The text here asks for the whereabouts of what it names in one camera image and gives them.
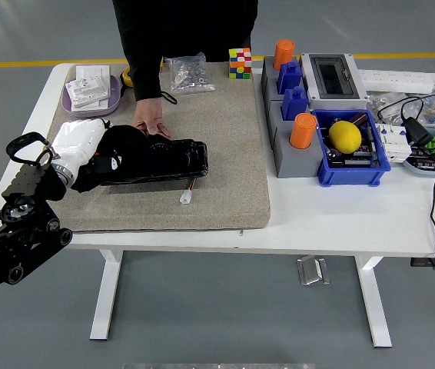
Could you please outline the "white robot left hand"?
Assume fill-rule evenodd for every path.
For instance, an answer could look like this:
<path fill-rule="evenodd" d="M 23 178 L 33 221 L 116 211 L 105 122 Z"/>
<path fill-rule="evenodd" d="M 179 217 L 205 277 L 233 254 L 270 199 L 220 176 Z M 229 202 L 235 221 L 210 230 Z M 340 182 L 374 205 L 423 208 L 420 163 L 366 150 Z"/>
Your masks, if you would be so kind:
<path fill-rule="evenodd" d="M 51 164 L 67 187 L 74 184 L 80 167 L 89 162 L 110 127 L 111 122 L 102 118 L 67 121 L 61 125 L 51 146 L 56 153 Z"/>

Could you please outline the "person's right hand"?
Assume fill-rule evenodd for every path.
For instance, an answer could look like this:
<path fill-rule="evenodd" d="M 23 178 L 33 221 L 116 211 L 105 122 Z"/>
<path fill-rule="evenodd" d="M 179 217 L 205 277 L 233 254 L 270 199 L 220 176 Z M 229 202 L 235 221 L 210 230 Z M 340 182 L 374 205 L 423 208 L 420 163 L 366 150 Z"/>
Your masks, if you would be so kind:
<path fill-rule="evenodd" d="M 161 98 L 148 98 L 137 101 L 132 125 L 145 135 L 171 137 L 163 119 Z"/>

